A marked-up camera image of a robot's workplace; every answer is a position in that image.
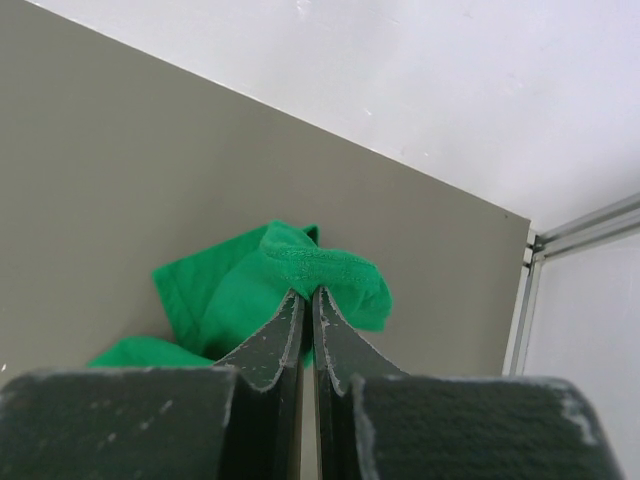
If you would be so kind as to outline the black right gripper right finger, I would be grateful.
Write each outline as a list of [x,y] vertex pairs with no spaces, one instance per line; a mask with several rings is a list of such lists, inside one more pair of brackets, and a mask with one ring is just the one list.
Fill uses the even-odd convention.
[[323,479],[619,479],[591,404],[549,377],[430,377],[399,369],[331,292],[312,302]]

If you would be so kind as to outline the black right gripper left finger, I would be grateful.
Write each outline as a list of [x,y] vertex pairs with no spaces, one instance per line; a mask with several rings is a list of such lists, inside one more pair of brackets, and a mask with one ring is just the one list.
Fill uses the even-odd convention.
[[296,479],[304,302],[207,367],[42,370],[1,392],[5,479]]

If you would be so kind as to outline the green t shirt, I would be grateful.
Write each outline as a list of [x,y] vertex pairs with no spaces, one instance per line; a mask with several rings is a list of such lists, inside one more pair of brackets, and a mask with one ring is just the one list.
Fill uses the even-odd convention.
[[379,268],[318,244],[319,228],[274,220],[153,271],[172,341],[127,337],[93,368],[209,366],[259,330],[289,291],[312,299],[327,287],[356,329],[384,329],[392,295]]

